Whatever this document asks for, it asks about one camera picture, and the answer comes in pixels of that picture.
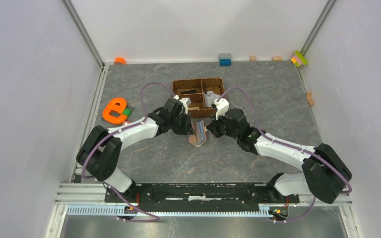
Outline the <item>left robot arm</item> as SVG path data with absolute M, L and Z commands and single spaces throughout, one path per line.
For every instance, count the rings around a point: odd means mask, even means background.
M 96 126 L 79 149 L 76 161 L 90 177 L 115 188 L 122 201 L 130 202 L 136 196 L 136 189 L 134 181 L 118 168 L 120 152 L 170 130 L 176 135 L 194 134 L 188 111 L 190 104 L 190 98 L 175 96 L 168 99 L 163 107 L 125 126 L 109 129 Z

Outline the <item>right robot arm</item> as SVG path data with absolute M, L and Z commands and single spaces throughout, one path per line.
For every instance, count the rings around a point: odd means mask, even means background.
M 234 139 L 246 152 L 277 159 L 301 171 L 279 175 L 272 182 L 266 190 L 272 202 L 280 202 L 287 195 L 312 194 L 332 204 L 341 193 L 352 190 L 349 186 L 351 171 L 325 143 L 306 146 L 276 138 L 251 126 L 241 109 L 230 109 L 222 116 L 213 115 L 206 128 L 216 138 L 225 135 Z

